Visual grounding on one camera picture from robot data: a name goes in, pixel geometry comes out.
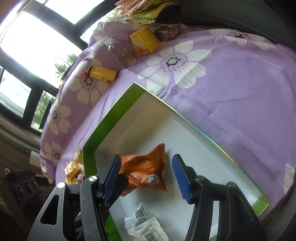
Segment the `yellow snack packet pile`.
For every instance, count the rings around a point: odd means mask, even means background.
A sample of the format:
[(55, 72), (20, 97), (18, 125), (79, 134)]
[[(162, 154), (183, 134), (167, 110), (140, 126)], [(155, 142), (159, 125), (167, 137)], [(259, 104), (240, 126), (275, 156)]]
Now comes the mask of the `yellow snack packet pile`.
[(78, 147), (74, 159), (65, 167), (64, 172), (67, 185), (79, 184), (85, 179), (83, 153), (80, 147)]

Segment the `orange snack packet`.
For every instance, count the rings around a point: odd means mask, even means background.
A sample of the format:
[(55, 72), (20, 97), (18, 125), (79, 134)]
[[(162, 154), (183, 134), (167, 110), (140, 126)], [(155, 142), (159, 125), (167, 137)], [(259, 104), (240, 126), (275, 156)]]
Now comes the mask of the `orange snack packet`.
[(167, 163), (165, 144), (157, 145), (145, 155), (125, 155), (120, 158), (119, 173), (128, 177), (128, 186), (121, 196), (130, 194), (138, 187), (166, 191), (163, 180)]

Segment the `white barcode snack packet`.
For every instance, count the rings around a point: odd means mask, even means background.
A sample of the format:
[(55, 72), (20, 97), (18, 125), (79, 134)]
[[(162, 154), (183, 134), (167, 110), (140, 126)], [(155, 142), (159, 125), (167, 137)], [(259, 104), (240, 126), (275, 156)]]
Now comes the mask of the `white barcode snack packet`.
[(154, 213), (142, 202), (133, 217), (125, 217), (125, 230), (132, 240), (169, 241)]

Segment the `green white cardboard box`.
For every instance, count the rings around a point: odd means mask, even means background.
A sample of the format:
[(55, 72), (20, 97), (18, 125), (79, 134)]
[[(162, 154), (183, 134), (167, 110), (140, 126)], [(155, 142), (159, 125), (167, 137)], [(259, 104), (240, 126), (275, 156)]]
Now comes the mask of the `green white cardboard box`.
[[(169, 240), (186, 240), (194, 205), (187, 204), (180, 192), (172, 168), (179, 154), (197, 175), (212, 183), (234, 182), (240, 188), (257, 218), (269, 200), (256, 183), (210, 137), (158, 97), (132, 84), (110, 109), (83, 147), (86, 176), (107, 165), (114, 154), (143, 155), (165, 144), (166, 191), (137, 188), (120, 197), (110, 209), (111, 240), (130, 240), (125, 217), (132, 216), (142, 202), (152, 210)], [(219, 202), (213, 205), (209, 240), (217, 240)]]

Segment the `purple floral bed sheet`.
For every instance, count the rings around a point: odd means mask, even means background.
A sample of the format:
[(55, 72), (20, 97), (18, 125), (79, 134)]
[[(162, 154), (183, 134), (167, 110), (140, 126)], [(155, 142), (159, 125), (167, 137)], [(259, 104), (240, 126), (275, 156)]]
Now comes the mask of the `purple floral bed sheet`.
[[(237, 30), (188, 28), (152, 54), (121, 69), (104, 44), (130, 52), (136, 25), (99, 24), (53, 103), (41, 135), (41, 170), (62, 181), (99, 122), (138, 83), (223, 148), (259, 185), (275, 211), (295, 185), (295, 51)], [(90, 66), (117, 71), (113, 83), (85, 78)]]

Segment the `yellow bear bottle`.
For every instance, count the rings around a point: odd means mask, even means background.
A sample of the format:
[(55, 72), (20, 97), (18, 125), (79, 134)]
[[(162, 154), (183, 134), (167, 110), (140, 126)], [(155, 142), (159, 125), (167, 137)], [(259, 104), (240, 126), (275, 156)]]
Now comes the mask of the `yellow bear bottle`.
[(88, 70), (84, 72), (85, 78), (94, 78), (106, 83), (113, 83), (117, 76), (117, 71), (104, 67), (90, 66)]

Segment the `clear plastic water bottle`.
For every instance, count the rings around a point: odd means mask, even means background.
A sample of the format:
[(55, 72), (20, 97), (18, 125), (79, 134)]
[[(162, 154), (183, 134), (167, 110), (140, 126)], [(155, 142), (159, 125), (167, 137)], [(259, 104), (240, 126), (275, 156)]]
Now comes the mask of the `clear plastic water bottle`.
[(108, 38), (104, 44), (121, 69), (129, 68), (136, 63), (136, 58), (121, 44), (121, 41)]

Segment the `yellow juice carton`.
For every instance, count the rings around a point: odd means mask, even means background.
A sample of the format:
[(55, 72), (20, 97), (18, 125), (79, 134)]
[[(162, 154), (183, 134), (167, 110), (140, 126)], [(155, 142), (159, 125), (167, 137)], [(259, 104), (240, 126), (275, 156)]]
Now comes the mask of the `yellow juice carton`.
[(162, 45), (148, 27), (136, 31), (129, 38), (139, 57), (154, 53)]

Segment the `dark clear snack bag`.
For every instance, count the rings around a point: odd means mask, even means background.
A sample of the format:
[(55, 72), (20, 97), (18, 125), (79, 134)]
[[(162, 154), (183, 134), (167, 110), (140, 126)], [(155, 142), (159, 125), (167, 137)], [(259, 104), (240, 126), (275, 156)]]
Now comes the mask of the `dark clear snack bag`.
[(180, 26), (178, 24), (159, 26), (154, 31), (154, 35), (161, 42), (169, 42), (171, 40), (176, 39), (181, 34), (182, 30), (180, 29)]

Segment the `dark grey sofa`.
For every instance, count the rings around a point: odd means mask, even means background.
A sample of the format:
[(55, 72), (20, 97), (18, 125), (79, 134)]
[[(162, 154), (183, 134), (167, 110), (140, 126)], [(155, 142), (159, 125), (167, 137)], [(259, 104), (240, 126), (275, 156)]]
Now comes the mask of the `dark grey sofa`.
[(232, 28), (295, 49), (295, 1), (180, 1), (164, 9), (156, 22)]

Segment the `folded patterned cloth stack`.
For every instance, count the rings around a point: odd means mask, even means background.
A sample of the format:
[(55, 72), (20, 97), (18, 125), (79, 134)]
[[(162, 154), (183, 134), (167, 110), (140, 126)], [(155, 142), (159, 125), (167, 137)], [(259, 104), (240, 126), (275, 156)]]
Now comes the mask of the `folded patterned cloth stack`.
[(122, 0), (115, 3), (116, 20), (128, 24), (151, 24), (159, 14), (170, 6), (178, 6), (180, 1), (167, 0)]

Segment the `black window frame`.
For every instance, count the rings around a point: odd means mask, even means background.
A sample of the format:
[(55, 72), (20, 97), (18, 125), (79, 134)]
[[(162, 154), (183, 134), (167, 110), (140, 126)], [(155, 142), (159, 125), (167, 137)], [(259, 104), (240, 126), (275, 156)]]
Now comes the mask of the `black window frame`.
[(1, 25), (1, 113), (40, 135), (62, 77), (114, 1), (21, 1)]

